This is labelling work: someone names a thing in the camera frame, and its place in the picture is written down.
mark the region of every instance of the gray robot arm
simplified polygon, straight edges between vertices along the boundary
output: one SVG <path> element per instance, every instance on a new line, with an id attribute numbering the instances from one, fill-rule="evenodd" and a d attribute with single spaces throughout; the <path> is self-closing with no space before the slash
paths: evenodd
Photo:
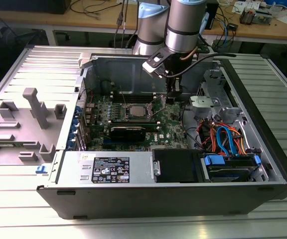
<path id="1" fill-rule="evenodd" d="M 149 74 L 176 75 L 191 65 L 188 56 L 197 45 L 206 0 L 172 0 L 170 8 L 142 3 L 135 54 L 150 55 L 143 63 Z M 168 100 L 182 93 L 181 75 L 166 79 Z"/>

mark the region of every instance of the metal workbench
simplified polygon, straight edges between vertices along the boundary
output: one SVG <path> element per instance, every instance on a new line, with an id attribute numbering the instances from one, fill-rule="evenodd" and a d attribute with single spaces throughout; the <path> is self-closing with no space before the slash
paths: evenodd
<path id="1" fill-rule="evenodd" d="M 21 100 L 25 87 L 36 87 L 48 108 L 67 103 L 80 74 L 80 53 L 91 51 L 49 46 L 25 49 L 0 83 L 0 103 L 13 100 L 28 107 Z M 230 62 L 287 155 L 287 79 L 259 55 L 240 54 Z M 64 220 L 36 193 L 36 186 L 47 177 L 36 175 L 35 170 L 36 166 L 0 166 L 0 238 L 287 239 L 287 198 L 241 216 Z"/>

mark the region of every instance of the black box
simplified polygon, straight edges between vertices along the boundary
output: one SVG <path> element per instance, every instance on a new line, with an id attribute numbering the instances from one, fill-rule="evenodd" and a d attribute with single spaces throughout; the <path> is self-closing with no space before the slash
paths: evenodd
<path id="1" fill-rule="evenodd" d="M 207 25 L 205 26 L 205 29 L 210 30 L 213 25 L 213 21 L 215 18 L 215 14 L 217 13 L 219 3 L 217 0 L 207 0 L 207 12 L 209 13 L 209 20 L 207 22 Z"/>
<path id="2" fill-rule="evenodd" d="M 64 14 L 70 2 L 71 0 L 0 0 L 0 10 Z"/>

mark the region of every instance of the electronic circuit board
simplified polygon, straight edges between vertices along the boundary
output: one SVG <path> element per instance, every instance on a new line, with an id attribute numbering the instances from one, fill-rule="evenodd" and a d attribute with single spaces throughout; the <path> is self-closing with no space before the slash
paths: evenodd
<path id="1" fill-rule="evenodd" d="M 151 118 L 151 121 L 145 116 L 149 111 L 148 104 L 126 102 L 125 105 L 113 103 L 107 96 L 94 95 L 88 105 L 90 114 L 86 119 L 91 132 L 88 151 L 151 151 L 155 148 L 187 148 L 187 140 L 180 124 L 180 103 L 165 105 L 161 99 L 156 99 L 150 113 L 159 112 Z M 143 141 L 118 143 L 111 141 L 112 120 L 116 126 L 122 123 L 123 127 L 127 127 L 127 123 L 132 122 L 131 120 L 138 119 L 143 124 L 133 123 L 130 127 L 147 129 Z"/>

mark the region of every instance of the motherboard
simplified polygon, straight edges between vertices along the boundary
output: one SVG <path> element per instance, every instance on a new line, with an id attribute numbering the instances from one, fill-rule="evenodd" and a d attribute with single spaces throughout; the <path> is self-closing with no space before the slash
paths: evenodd
<path id="1" fill-rule="evenodd" d="M 180 124 L 180 102 L 166 104 L 164 95 L 89 97 L 86 126 L 88 151 L 151 151 L 187 148 Z"/>

